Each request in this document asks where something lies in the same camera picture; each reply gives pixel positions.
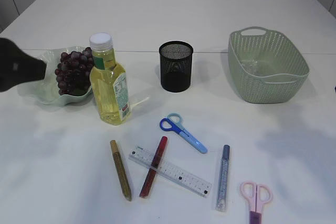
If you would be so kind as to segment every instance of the black object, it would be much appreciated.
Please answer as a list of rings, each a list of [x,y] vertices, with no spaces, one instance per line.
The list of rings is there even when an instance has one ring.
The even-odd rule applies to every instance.
[[[222,159],[229,160],[230,158],[230,146],[224,145]]]
[[[11,40],[0,38],[0,92],[20,83],[43,80],[46,63],[19,49]]]
[[[159,48],[161,86],[170,92],[190,87],[194,49],[182,41],[169,41]]]

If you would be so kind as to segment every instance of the green plastic basket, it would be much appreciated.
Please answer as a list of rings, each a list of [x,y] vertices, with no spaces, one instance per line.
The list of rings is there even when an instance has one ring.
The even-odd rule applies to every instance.
[[[265,33],[242,34],[248,30]],[[284,34],[262,27],[230,34],[228,62],[239,94],[251,103],[287,102],[309,74],[309,67],[294,44]]]

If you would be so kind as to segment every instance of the table surface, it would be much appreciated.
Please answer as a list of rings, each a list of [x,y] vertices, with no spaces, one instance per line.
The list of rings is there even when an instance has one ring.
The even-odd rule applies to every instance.
[[[303,54],[336,54],[336,19],[317,0],[37,0],[1,36],[56,49],[107,31],[119,51],[182,40],[195,52],[227,52],[229,34],[250,26],[283,32]]]
[[[38,56],[42,51],[28,50]],[[237,95],[227,55],[196,53],[192,85],[163,90],[156,52],[116,52],[125,67],[131,117],[119,126],[99,119],[94,100],[62,108],[0,94],[1,223],[248,223],[240,183],[268,185],[274,200],[263,223],[332,224],[336,218],[336,55],[304,55],[310,75],[283,104],[250,104]],[[178,112],[208,148],[200,154],[159,121]],[[128,159],[140,145],[213,184],[203,198],[157,176],[139,198],[147,169]],[[133,200],[121,193],[109,141],[118,141]],[[214,210],[224,144],[231,146],[227,211]]]

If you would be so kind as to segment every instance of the glass bowl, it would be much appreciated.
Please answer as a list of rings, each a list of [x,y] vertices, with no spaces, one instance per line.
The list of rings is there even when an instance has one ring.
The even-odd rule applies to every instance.
[[[60,48],[45,51],[42,55],[37,57],[47,63],[46,75],[44,80],[27,82],[18,85],[18,94],[23,97],[32,97],[36,101],[43,104],[64,106],[68,103],[81,102],[92,93],[90,86],[88,91],[79,97],[69,94],[60,95],[58,93],[58,86],[56,81],[55,69],[60,63],[60,55],[62,52],[70,53],[72,51],[82,52],[85,47],[73,46],[67,48]]]

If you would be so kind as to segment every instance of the black mesh pen holder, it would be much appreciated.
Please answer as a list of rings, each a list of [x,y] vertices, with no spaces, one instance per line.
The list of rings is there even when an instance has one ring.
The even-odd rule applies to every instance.
[[[159,48],[161,86],[170,92],[190,87],[194,49],[182,41],[169,41]]]

